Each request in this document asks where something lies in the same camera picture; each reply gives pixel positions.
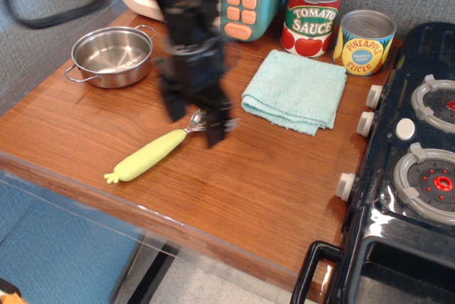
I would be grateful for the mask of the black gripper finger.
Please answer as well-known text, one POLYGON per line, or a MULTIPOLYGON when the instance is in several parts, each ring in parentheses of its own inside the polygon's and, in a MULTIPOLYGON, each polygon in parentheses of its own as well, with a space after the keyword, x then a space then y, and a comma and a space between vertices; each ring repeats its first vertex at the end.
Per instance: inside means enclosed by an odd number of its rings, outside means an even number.
POLYGON ((181 88, 162 87, 161 94, 172 121, 181 119, 186 114, 186 105, 193 103, 193 93, 181 88))
POLYGON ((232 104, 224 104, 221 108, 206 107, 204 109, 208 148, 223 141, 228 132, 237 128, 238 119, 232 117, 232 109, 232 104))

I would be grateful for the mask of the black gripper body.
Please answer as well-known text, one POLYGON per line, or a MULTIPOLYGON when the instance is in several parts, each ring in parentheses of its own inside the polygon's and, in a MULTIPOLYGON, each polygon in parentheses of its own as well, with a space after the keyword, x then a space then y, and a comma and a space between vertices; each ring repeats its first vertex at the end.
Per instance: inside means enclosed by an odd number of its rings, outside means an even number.
POLYGON ((192 92, 192 104, 203 111, 206 107, 232 104, 220 85, 228 69, 224 40, 209 39, 202 45, 170 47, 168 55, 156 59, 156 64, 160 88, 175 87, 192 92))

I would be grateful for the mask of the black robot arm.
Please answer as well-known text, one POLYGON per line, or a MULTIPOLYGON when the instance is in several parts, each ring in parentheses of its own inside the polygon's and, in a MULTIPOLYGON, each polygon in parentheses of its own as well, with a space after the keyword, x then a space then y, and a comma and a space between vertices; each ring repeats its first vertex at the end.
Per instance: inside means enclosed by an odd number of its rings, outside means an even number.
POLYGON ((160 88, 168 115, 177 121, 186 105, 205 115, 209 147, 233 127, 232 102, 220 81, 227 70, 225 42, 214 25, 218 0, 156 0, 168 28, 168 55, 160 59, 160 88))

